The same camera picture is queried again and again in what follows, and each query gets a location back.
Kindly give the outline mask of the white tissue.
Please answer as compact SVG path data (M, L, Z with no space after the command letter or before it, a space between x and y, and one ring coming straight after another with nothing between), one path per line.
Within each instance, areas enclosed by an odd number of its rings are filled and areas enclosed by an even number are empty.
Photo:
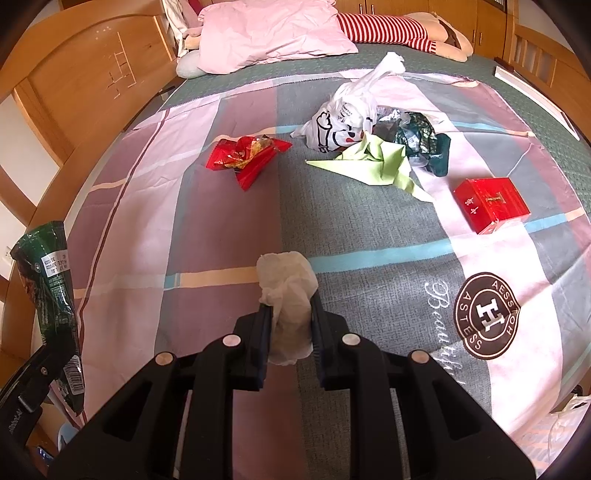
M297 251L260 256L256 274L262 290L259 302L273 309L269 361L294 365L312 352L311 297L318 290L317 277Z

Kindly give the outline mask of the dark green snack bag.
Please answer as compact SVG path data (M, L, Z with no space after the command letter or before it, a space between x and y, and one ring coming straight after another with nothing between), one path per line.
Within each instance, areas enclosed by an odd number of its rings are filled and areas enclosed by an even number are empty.
M68 339L68 358L57 383L63 400L78 416L84 410L85 382L64 223L50 221L25 233L10 255L35 306L42 342Z

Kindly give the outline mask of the light green wrapper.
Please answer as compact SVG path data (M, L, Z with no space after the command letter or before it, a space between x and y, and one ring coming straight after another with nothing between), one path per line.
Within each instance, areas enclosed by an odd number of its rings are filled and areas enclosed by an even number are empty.
M423 202L433 197L418 185L402 144L370 134L331 160L307 160L308 165L352 178L369 186L396 186Z

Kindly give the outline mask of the red cigarette box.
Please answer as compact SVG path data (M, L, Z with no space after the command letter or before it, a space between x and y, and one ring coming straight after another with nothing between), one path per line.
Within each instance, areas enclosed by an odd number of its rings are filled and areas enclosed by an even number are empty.
M525 221L531 214L509 178L466 179L454 191L472 230L491 234L509 221Z

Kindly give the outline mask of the dark teal bag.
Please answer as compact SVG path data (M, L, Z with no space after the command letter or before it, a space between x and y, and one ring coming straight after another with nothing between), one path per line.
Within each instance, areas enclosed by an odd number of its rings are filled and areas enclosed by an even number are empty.
M448 175L451 138L437 133L423 113L384 110L373 133L385 141L404 145L412 166L423 168L436 177Z

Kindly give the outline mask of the white plastic trash bag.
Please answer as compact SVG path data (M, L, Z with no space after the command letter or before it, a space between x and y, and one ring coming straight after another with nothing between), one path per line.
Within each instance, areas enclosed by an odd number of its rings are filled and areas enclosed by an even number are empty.
M590 396L572 395L562 410L546 415L515 440L533 464L537 479L575 435L589 407Z

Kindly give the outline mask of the plaid pink grey bedsheet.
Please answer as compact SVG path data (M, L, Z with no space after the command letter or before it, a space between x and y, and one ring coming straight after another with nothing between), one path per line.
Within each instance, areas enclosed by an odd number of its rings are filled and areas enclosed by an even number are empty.
M224 138L290 137L342 78L256 82L159 112L115 146L68 238L85 335L85 410L160 351L184 356L255 311L259 257L297 251L325 309L381 348L422 348L511 436L590 367L590 222L552 155L491 86L391 76L383 104L423 112L451 138L449 173L415 169L433 197L315 168L304 140L248 191L207 158ZM509 178L530 209L475 233L453 191Z

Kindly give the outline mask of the red crumpled snack wrapper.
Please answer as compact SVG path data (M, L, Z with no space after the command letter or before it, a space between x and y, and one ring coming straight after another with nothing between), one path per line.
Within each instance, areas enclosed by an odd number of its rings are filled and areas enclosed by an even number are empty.
M232 170L240 188L248 191L270 161L290 147L290 142L266 135L221 139L215 144L205 167L212 171Z

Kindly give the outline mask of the white printed plastic bag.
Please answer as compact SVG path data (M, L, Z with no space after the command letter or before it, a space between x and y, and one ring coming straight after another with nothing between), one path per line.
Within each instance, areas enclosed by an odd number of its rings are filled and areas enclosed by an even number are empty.
M404 58L388 52L378 66L360 79L343 83L311 120L290 133L304 137L308 148L329 153L363 140L378 120L377 83L389 75L406 72Z

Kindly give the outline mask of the green woven bed mat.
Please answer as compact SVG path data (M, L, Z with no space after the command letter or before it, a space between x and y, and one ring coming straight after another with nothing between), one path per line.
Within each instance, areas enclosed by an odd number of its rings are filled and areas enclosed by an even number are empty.
M587 142L575 140L539 105L495 78L495 63L478 55L472 56L465 63L459 63L401 45L363 44L356 54L249 66L228 75L204 75L189 79L170 94L162 107L182 105L191 100L225 92L259 80L287 75L328 74L352 69L372 69L389 51L403 56L406 69L410 72L443 73L467 77L495 89L530 126L533 133L562 169L584 209L590 210L590 147Z

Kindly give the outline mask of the pink pillow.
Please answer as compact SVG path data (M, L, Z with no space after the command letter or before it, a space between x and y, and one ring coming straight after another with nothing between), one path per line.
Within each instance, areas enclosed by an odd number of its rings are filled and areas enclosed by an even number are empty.
M232 1L200 13L197 68L229 74L250 65L354 54L332 1Z

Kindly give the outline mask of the white book on bed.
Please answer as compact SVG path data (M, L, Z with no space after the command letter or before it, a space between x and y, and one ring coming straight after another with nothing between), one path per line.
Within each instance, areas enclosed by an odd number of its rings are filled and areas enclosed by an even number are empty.
M576 128L564 111L535 87L499 65L495 67L494 76L532 100L560 123L577 141L581 140Z

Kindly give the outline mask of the wooden headboard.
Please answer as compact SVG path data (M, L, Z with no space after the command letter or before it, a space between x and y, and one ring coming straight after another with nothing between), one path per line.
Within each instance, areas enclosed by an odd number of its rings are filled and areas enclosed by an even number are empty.
M1 202L26 230L65 219L117 136L174 81L174 63L158 1L88 1L22 34L1 69L1 95L58 167L38 202L1 175Z

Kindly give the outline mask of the red striped plush doll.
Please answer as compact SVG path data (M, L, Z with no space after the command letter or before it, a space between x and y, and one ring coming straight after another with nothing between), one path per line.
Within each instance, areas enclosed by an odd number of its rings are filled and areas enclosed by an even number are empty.
M474 54L469 39L435 13L339 13L337 18L342 31L354 43L403 45L462 63Z

